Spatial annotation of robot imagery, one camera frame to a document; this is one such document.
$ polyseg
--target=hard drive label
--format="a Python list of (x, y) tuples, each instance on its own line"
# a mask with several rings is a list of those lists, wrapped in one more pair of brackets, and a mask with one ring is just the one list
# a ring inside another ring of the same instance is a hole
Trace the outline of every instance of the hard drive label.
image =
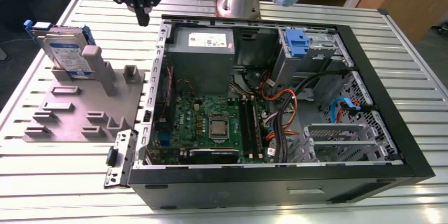
[(81, 49), (77, 44), (49, 43), (49, 48), (59, 63), (73, 78), (87, 79), (92, 69), (81, 57)]

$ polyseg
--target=computer chip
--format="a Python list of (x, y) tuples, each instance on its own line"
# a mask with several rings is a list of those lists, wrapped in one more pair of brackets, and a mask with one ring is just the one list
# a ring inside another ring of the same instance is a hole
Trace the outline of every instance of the computer chip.
[(229, 119), (228, 116), (208, 118), (208, 138), (215, 143), (221, 144), (229, 139)]
[(225, 135), (227, 124), (225, 121), (212, 121), (212, 135)]

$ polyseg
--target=black frame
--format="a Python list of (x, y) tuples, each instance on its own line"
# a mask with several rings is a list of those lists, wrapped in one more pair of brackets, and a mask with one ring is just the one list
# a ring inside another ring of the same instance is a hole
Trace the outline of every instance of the black frame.
[(371, 166), (317, 166), (317, 167), (269, 167), (269, 168), (220, 168), (220, 169), (136, 169), (131, 171), (128, 184), (131, 186), (145, 185), (165, 186), (168, 184), (183, 183), (228, 183), (228, 182), (265, 182), (279, 180), (315, 180), (315, 179), (361, 179), (368, 178), (379, 184), (361, 191), (353, 199), (333, 199), (332, 202), (353, 202), (371, 195), (397, 186), (411, 185), (435, 176), (432, 168), (427, 162), (424, 154), (413, 139), (411, 131), (401, 118), (399, 110), (393, 104), (389, 94), (384, 88), (381, 80), (371, 65), (369, 59), (359, 44), (356, 36), (349, 26), (332, 24), (304, 24), (299, 22), (284, 22), (275, 20), (229, 19), (220, 17), (196, 17), (163, 15), (163, 19), (187, 19), (189, 26), (197, 26), (197, 20), (231, 23), (253, 22), (265, 24), (291, 24), (333, 28), (340, 34), (347, 51), (355, 62), (363, 82), (367, 86), (372, 100), (379, 108), (385, 127), (400, 150), (403, 165), (371, 165)]

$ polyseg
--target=ram slot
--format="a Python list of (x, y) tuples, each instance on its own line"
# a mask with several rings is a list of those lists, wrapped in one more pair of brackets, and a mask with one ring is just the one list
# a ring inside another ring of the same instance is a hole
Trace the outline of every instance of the ram slot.
[(247, 119), (248, 119), (248, 130), (249, 130), (249, 143), (252, 154), (259, 156), (259, 144), (257, 144), (257, 115), (255, 114), (255, 103), (252, 100), (245, 102), (245, 110), (247, 110)]
[(247, 116), (247, 100), (240, 99), (239, 111), (240, 111), (240, 129), (241, 129), (241, 139), (243, 139), (243, 154), (245, 157), (252, 155), (252, 146), (249, 140), (249, 129), (248, 129), (248, 116)]

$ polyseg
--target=power supply label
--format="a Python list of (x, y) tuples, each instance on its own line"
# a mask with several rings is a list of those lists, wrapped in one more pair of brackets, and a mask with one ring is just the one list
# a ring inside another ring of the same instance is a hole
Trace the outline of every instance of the power supply label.
[(189, 47), (227, 47), (225, 34), (191, 33)]
[(49, 48), (60, 65), (73, 78), (87, 79), (92, 69), (81, 57), (81, 49), (77, 44), (49, 43)]

